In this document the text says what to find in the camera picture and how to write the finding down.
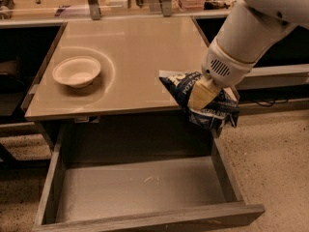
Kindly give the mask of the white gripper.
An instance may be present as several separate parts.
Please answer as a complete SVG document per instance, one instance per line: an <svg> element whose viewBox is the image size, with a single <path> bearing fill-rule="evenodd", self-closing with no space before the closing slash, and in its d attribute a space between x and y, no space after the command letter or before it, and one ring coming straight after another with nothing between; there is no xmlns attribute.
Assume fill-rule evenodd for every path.
<svg viewBox="0 0 309 232"><path fill-rule="evenodd" d="M202 61L205 77L195 82L188 100L191 109L203 109L218 96L220 88L239 84L256 63L254 51L236 46L225 48L222 44L218 38L210 44Z"/></svg>

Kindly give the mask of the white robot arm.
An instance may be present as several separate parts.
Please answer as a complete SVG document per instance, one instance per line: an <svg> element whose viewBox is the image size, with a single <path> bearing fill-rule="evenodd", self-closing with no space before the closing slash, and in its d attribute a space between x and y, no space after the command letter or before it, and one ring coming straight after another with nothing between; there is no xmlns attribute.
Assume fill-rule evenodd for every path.
<svg viewBox="0 0 309 232"><path fill-rule="evenodd" d="M309 0L238 0L209 46L188 107L206 107L221 89L239 84L274 44L308 25Z"/></svg>

